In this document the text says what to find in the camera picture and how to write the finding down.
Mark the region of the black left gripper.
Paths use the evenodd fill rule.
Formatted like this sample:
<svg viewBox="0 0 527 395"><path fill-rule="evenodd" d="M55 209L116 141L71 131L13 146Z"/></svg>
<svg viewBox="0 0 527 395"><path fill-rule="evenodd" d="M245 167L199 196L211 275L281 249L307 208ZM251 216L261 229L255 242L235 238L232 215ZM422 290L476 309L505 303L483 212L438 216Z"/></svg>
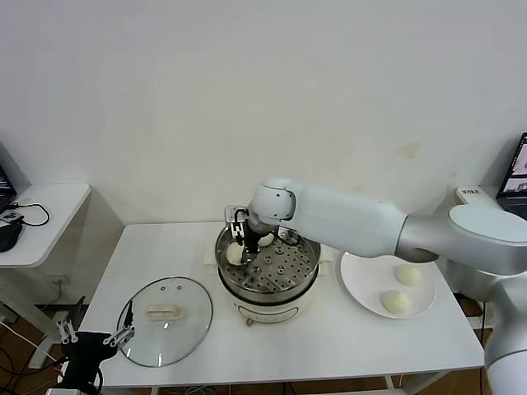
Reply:
<svg viewBox="0 0 527 395"><path fill-rule="evenodd" d="M133 302L130 300L119 317L116 331L78 332L85 297L82 296L72 306L66 316L57 321L63 354L68 359L68 367L61 384L88 385L96 380L100 364L117 354L135 335L133 326Z"/></svg>

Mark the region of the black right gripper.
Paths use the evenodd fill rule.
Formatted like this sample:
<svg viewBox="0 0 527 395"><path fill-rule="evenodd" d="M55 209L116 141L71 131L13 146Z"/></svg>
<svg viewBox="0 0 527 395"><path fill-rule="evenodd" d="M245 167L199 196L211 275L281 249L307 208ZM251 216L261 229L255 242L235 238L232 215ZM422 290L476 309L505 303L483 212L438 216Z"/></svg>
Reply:
<svg viewBox="0 0 527 395"><path fill-rule="evenodd" d="M244 239L246 251L241 254L240 262L253 262L255 260L255 253L259 250L259 234L251 229L249 222L245 223L245 236L242 222L233 221L230 223L230 229L233 239Z"/></svg>

